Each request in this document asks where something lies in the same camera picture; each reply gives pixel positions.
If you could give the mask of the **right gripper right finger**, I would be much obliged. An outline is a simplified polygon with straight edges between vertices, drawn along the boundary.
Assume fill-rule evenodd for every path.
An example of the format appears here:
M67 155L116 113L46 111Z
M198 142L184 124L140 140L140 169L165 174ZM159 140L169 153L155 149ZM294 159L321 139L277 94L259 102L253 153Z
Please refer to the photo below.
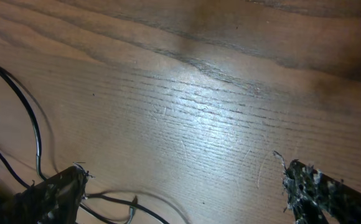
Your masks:
M287 209L296 223L327 223L324 212L338 223L361 224L361 193L337 181L314 166L297 159L285 164L283 156L274 151L284 168L283 189L288 195Z

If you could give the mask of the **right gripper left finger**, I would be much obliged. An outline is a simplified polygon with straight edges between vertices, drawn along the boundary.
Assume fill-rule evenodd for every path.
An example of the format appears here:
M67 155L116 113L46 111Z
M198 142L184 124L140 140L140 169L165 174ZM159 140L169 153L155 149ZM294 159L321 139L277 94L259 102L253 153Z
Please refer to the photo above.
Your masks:
M73 165L0 203L0 223L75 223L89 172Z

